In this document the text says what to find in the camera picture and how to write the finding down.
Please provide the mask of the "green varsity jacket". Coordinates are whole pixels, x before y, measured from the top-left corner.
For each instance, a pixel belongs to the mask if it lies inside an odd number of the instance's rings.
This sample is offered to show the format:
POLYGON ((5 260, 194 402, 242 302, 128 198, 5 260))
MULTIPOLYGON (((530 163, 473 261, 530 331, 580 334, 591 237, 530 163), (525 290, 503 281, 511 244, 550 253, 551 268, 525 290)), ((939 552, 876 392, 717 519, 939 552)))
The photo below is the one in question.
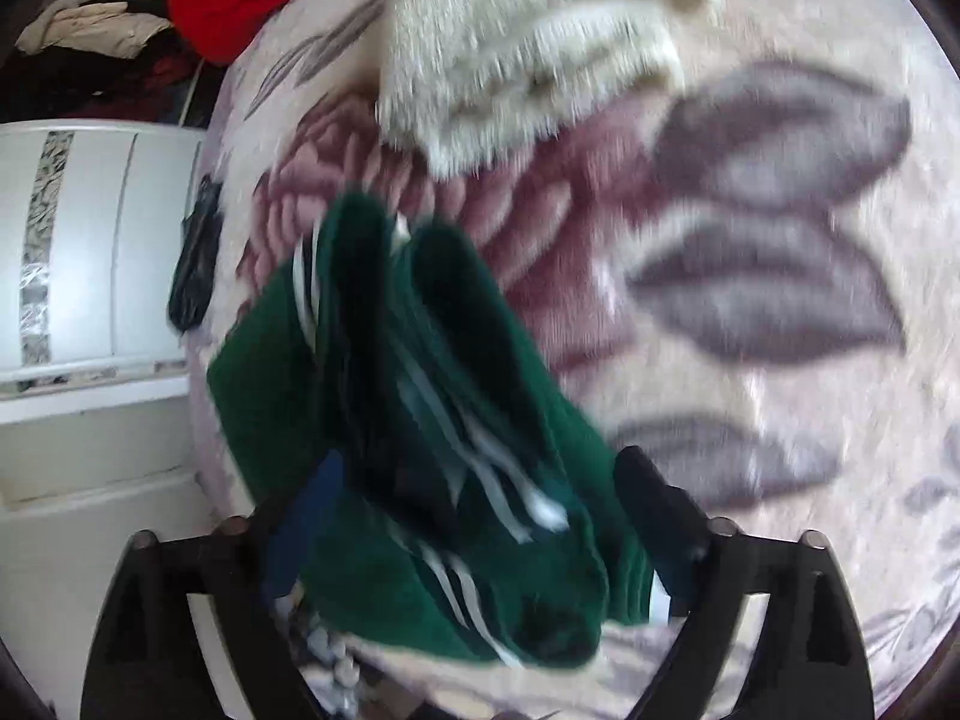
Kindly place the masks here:
POLYGON ((206 372, 257 502, 343 468, 295 571, 322 621, 462 661, 576 668, 665 614, 569 403, 469 239, 364 195, 302 239, 206 372))

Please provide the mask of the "beige clothes pile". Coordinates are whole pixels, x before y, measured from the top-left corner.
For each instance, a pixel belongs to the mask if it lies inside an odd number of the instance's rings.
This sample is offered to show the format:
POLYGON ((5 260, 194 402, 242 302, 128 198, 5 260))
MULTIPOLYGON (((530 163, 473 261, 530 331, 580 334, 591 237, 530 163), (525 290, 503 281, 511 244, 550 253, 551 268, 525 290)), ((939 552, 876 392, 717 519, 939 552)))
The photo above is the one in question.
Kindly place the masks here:
POLYGON ((21 31, 14 47, 23 54, 70 49, 135 59, 151 37, 172 28, 172 23, 151 13, 132 13, 125 2, 80 4, 55 0, 21 31))

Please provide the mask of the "white wardrobe cabinet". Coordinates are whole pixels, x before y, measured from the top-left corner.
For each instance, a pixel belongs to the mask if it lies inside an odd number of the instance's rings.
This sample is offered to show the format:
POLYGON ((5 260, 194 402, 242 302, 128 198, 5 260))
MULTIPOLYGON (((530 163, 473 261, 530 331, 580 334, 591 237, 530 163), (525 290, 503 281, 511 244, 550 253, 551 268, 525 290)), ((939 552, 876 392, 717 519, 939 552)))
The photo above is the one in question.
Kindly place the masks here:
POLYGON ((210 518, 166 318, 201 146, 132 122, 2 132, 2 639, 62 718, 128 537, 210 518))

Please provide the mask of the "floral purple bed blanket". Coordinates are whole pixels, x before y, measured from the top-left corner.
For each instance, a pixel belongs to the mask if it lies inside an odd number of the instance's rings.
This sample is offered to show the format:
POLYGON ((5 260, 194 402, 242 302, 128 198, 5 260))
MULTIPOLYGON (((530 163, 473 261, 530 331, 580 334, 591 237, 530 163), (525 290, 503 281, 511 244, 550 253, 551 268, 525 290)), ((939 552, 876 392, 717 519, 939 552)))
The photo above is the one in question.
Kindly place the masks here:
POLYGON ((217 286, 187 340, 200 472, 249 496, 206 369, 347 185, 477 244, 615 445, 749 532, 825 533, 884 718, 958 676, 958 78, 924 0, 726 0, 680 89, 434 182, 379 138, 382 0, 291 0, 224 77, 200 165, 217 286))

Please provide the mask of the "cream fluffy folded blanket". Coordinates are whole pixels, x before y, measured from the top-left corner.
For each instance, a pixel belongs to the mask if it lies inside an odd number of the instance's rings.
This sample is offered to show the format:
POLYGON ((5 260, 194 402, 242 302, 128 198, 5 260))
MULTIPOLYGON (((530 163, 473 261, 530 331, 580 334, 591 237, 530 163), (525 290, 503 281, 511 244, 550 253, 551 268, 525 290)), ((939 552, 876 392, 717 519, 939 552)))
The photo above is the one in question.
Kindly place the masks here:
POLYGON ((387 0, 376 115, 438 179, 493 163, 641 83, 674 83, 670 23, 724 0, 387 0))

